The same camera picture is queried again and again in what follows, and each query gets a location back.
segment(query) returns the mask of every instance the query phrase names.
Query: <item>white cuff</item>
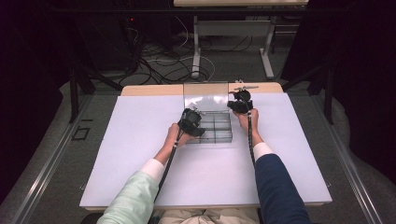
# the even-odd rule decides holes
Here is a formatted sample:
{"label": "white cuff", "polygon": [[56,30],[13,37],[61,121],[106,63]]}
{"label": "white cuff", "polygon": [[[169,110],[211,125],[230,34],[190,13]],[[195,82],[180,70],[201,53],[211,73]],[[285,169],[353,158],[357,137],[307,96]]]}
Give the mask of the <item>white cuff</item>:
{"label": "white cuff", "polygon": [[149,159],[142,166],[140,171],[150,175],[159,184],[161,182],[161,179],[163,178],[165,166],[163,166],[162,163],[155,159]]}
{"label": "white cuff", "polygon": [[274,151],[268,147],[268,145],[264,142],[260,142],[253,148],[253,154],[255,161],[263,155],[273,154]]}

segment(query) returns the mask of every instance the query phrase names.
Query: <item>jacket sleeve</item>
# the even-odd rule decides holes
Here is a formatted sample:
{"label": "jacket sleeve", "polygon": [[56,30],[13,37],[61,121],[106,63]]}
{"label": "jacket sleeve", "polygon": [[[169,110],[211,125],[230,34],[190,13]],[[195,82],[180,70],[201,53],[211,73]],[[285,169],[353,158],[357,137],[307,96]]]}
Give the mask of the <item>jacket sleeve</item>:
{"label": "jacket sleeve", "polygon": [[147,224],[163,176],[163,165],[151,159],[135,172],[97,223]]}
{"label": "jacket sleeve", "polygon": [[255,175],[265,224],[311,223],[288,170],[276,154],[259,157]]}

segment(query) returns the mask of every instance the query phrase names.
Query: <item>navy blue sleeve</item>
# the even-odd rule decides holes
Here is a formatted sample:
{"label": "navy blue sleeve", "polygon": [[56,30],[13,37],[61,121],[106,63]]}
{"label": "navy blue sleeve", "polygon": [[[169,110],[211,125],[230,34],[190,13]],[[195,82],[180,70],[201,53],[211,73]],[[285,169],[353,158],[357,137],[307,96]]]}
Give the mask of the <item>navy blue sleeve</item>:
{"label": "navy blue sleeve", "polygon": [[311,223],[288,170],[276,154],[261,156],[255,164],[255,175],[265,224]]}

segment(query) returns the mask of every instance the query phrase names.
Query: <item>wrist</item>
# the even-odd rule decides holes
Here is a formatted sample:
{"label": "wrist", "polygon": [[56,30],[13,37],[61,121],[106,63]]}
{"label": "wrist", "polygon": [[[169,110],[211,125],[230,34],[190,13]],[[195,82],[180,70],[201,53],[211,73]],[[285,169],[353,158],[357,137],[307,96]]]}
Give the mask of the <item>wrist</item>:
{"label": "wrist", "polygon": [[257,144],[264,142],[262,136],[258,132],[254,132],[251,134],[252,145],[255,147]]}
{"label": "wrist", "polygon": [[163,146],[158,151],[157,155],[155,155],[154,159],[165,165],[166,162],[169,160],[171,153],[172,153],[172,147]]}

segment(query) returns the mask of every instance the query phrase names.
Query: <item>desk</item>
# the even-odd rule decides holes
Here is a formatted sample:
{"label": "desk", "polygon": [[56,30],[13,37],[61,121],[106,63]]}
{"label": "desk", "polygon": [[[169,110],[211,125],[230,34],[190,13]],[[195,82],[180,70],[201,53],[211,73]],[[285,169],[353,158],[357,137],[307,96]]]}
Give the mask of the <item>desk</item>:
{"label": "desk", "polygon": [[[174,0],[175,7],[280,7],[305,6],[308,0]],[[265,75],[272,79],[272,70],[268,52],[276,26],[276,17],[269,21],[198,21],[194,17],[194,57],[192,76],[199,76],[201,49],[200,35],[255,35],[265,36],[264,48],[260,49]]]}
{"label": "desk", "polygon": [[[277,83],[232,83],[229,89],[242,86],[259,86],[250,93],[253,104],[261,111],[260,132],[287,166],[304,202],[331,202],[289,96]],[[124,88],[99,148],[81,207],[105,210],[128,177],[155,155],[167,128],[178,121],[184,109],[182,92],[183,85]],[[259,206],[248,140],[236,117],[232,116],[231,124],[233,141],[229,144],[187,144],[177,150],[155,203],[157,209]]]}

